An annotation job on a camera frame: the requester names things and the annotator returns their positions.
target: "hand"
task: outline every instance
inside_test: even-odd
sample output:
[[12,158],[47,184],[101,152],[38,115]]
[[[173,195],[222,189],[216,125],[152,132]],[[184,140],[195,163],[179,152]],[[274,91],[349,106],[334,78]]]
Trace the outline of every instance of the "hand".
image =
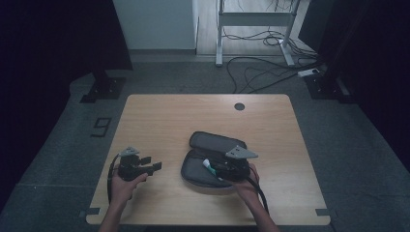
[[147,179],[148,174],[144,173],[130,182],[124,181],[118,176],[118,165],[114,168],[111,186],[111,204],[125,205],[132,196],[132,191],[136,186]]
[[[253,179],[256,184],[259,184],[259,175],[257,174],[256,166],[253,163],[250,163],[249,168],[250,178]],[[236,189],[239,196],[241,196],[245,202],[249,202],[255,198],[259,199],[256,189],[248,180],[244,180],[242,182],[231,182],[230,184]]]

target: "white wall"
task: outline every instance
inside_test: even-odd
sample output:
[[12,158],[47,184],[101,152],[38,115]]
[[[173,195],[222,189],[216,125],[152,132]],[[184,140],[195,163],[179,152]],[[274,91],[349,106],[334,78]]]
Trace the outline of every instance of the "white wall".
[[113,0],[128,49],[195,49],[196,0]]

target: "black case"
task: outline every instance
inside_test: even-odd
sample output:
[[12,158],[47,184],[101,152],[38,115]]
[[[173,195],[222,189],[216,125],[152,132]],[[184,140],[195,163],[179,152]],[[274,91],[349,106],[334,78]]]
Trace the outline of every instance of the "black case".
[[227,188],[231,185],[220,181],[203,164],[205,159],[210,162],[222,162],[226,152],[236,146],[247,149],[247,144],[239,139],[222,135],[212,134],[204,131],[196,131],[190,137],[190,150],[185,156],[181,168],[184,180],[193,185],[205,188]]

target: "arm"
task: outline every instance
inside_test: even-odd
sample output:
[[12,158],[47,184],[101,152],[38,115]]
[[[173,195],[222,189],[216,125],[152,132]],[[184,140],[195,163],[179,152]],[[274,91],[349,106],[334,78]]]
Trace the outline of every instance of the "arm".
[[[256,167],[252,163],[249,164],[252,169],[250,172],[250,177],[255,183],[259,183],[259,176],[256,172]],[[232,183],[234,188],[237,190],[239,196],[244,200],[245,204],[248,206],[250,212],[255,219],[256,225],[260,232],[279,232],[277,225],[268,215],[268,213],[263,208],[259,201],[259,196],[255,188],[248,182],[243,181],[240,183]]]
[[130,182],[122,180],[117,173],[117,169],[114,170],[112,177],[112,198],[106,211],[105,217],[100,226],[99,232],[114,232],[118,231],[118,225],[120,223],[121,215],[127,206],[127,201],[132,196],[132,191],[136,186],[145,181],[148,177],[147,173],[144,173]]

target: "gray carpet floor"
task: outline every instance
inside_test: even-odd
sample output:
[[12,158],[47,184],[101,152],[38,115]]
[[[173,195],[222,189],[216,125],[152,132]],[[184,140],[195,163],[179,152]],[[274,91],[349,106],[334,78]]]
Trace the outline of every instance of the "gray carpet floor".
[[[110,71],[126,77],[118,100],[80,103],[93,84],[86,75],[71,85],[71,98],[48,140],[26,170],[0,217],[0,231],[97,231],[85,214],[100,178],[110,143],[131,94],[231,94],[234,85],[224,67],[213,62],[135,62],[134,71]],[[246,67],[235,62],[238,91],[246,86]],[[281,73],[283,69],[273,69]],[[258,71],[248,70],[253,76]],[[253,88],[289,76],[261,75]],[[248,87],[243,93],[251,91]],[[282,231],[410,231],[410,174],[382,135],[356,104],[312,100],[305,82],[291,77],[255,94],[289,96],[324,199],[331,212],[327,226],[281,226]],[[98,118],[111,118],[105,137],[93,137]],[[145,227],[120,231],[240,231],[237,227]]]

